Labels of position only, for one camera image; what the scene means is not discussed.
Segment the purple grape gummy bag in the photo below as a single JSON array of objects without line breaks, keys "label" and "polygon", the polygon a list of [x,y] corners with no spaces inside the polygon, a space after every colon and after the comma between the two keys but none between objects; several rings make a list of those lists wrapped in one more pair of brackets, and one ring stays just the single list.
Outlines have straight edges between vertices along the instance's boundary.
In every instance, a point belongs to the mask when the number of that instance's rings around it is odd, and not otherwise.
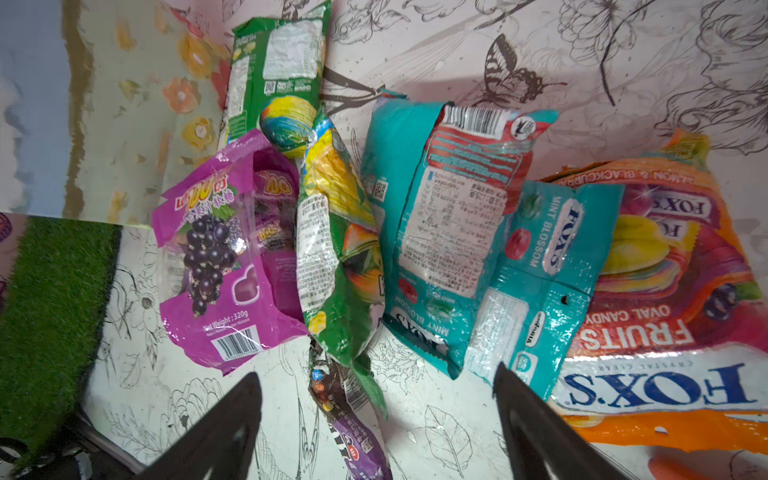
[{"label": "purple grape gummy bag", "polygon": [[227,144],[152,214],[160,315],[194,363],[228,375],[307,335],[295,253],[298,172],[259,131]]}]

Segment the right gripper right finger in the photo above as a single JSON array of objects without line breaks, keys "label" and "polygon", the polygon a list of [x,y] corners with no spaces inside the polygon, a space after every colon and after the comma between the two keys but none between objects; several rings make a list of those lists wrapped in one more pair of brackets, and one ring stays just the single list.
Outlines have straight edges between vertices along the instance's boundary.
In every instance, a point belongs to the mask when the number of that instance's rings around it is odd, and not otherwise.
[{"label": "right gripper right finger", "polygon": [[515,479],[624,479],[504,364],[494,376],[505,447]]}]

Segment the green fruit candy bag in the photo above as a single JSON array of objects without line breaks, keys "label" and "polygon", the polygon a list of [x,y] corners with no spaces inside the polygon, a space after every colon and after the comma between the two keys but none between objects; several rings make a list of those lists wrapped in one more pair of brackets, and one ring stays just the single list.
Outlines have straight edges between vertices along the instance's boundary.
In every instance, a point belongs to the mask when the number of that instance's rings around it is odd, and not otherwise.
[{"label": "green fruit candy bag", "polygon": [[367,348],[385,310],[383,256],[358,169],[325,111],[299,168],[297,287],[309,333],[387,412]]}]

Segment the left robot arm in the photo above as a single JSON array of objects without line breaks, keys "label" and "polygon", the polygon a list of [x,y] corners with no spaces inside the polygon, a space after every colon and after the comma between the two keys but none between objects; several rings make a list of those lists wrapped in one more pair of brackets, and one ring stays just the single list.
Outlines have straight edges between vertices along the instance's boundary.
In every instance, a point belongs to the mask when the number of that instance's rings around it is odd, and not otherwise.
[{"label": "left robot arm", "polygon": [[145,469],[81,409],[36,454],[19,439],[1,438],[3,479],[132,479]]}]

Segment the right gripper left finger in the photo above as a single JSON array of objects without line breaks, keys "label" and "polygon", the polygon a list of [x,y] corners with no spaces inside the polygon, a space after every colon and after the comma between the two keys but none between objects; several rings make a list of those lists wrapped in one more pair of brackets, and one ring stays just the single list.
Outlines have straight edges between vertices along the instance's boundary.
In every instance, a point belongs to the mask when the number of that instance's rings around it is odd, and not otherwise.
[{"label": "right gripper left finger", "polygon": [[236,479],[248,476],[262,418],[259,377],[245,375],[137,479]]}]

